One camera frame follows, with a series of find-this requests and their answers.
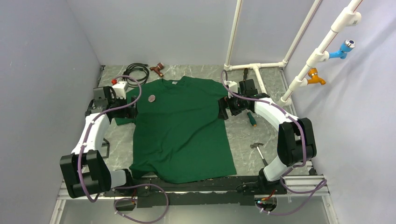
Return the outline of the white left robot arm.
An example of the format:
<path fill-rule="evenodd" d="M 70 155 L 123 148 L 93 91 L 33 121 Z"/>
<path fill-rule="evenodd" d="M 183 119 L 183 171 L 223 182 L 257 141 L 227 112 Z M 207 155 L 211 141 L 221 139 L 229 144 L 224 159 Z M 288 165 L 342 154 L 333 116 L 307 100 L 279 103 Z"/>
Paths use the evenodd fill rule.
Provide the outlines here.
<path fill-rule="evenodd" d="M 93 99 L 85 111 L 82 135 L 69 155 L 60 159 L 64 183 L 71 198 L 101 194 L 116 189 L 122 196 L 130 195 L 134 182 L 127 168 L 111 171 L 100 153 L 110 147 L 105 134 L 114 118 L 135 118 L 137 108 L 128 105 L 135 97 L 127 97 L 128 84 L 93 89 Z"/>

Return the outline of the round pink brooch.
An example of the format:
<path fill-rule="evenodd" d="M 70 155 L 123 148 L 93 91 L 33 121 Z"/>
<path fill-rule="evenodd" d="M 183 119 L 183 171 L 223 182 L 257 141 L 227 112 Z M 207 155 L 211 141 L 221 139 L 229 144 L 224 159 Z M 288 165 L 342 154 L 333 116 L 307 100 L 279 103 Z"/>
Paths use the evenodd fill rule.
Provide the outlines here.
<path fill-rule="evenodd" d="M 152 103 L 155 101 L 155 99 L 156 99 L 155 95 L 150 95 L 148 101 Z"/>

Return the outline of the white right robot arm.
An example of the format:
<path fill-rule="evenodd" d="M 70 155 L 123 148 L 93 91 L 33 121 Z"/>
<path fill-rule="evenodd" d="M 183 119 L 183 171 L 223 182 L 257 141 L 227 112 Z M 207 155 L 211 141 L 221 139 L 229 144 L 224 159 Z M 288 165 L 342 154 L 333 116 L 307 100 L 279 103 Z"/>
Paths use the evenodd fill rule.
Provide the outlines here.
<path fill-rule="evenodd" d="M 308 118 L 298 118 L 280 106 L 266 93 L 257 89 L 238 87 L 236 82 L 222 81 L 228 95 L 218 100 L 219 115 L 228 119 L 228 112 L 236 116 L 249 110 L 267 120 L 277 131 L 277 156 L 259 171 L 257 188 L 270 193 L 288 171 L 302 167 L 317 154 L 312 123 Z"/>

